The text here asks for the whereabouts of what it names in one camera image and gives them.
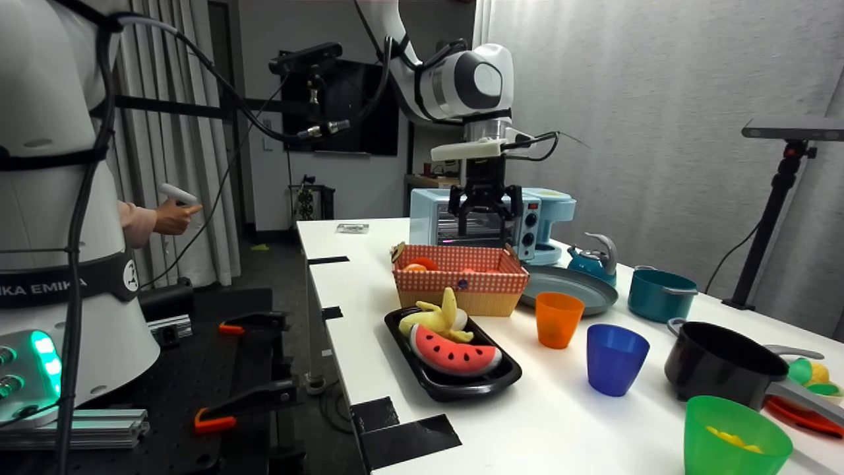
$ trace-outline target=wicker basket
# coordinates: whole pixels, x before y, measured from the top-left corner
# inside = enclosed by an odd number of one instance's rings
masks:
[[[440,304],[453,288],[469,316],[510,316],[528,285],[528,271],[507,247],[402,246],[393,252],[393,279],[402,305]]]

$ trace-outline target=green cup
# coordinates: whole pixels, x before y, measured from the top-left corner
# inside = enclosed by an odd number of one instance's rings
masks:
[[[685,403],[685,475],[775,475],[792,452],[792,437],[749,407],[714,395]]]

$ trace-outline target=black plate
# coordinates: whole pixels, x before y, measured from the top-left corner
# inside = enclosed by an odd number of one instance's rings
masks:
[[[523,376],[523,367],[490,337],[485,334],[472,320],[466,322],[466,332],[476,332],[472,343],[480,345],[497,345],[501,351],[501,362],[494,373],[484,376],[451,376],[444,373],[435,373],[422,365],[422,358],[415,354],[406,334],[399,332],[399,322],[416,309],[399,309],[386,316],[386,324],[395,341],[395,345],[403,354],[403,362],[411,367],[419,386],[429,394],[435,400],[460,400],[460,398],[485,398],[507,386],[517,383]]]
[[[606,314],[606,309],[617,300],[617,289],[611,285],[580,271],[569,271],[561,267],[528,267],[528,271],[528,288],[520,299],[520,304],[528,309],[534,309],[536,295],[546,289],[580,299],[585,304],[582,316]]]

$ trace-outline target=cup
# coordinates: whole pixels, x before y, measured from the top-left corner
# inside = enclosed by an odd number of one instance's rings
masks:
[[[688,475],[772,475],[792,456],[792,437],[759,411],[718,395],[685,403]]]
[[[585,304],[575,295],[539,292],[536,295],[539,343],[548,347],[568,347],[582,312],[585,312]]]
[[[625,395],[648,347],[651,343],[634,330],[592,324],[585,345],[588,386],[615,398]]]

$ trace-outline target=watermelon slice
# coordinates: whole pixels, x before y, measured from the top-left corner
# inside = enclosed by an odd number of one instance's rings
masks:
[[[499,367],[501,351],[497,345],[472,345],[449,341],[424,324],[415,324],[411,334],[415,354],[444,375],[480,376]]]

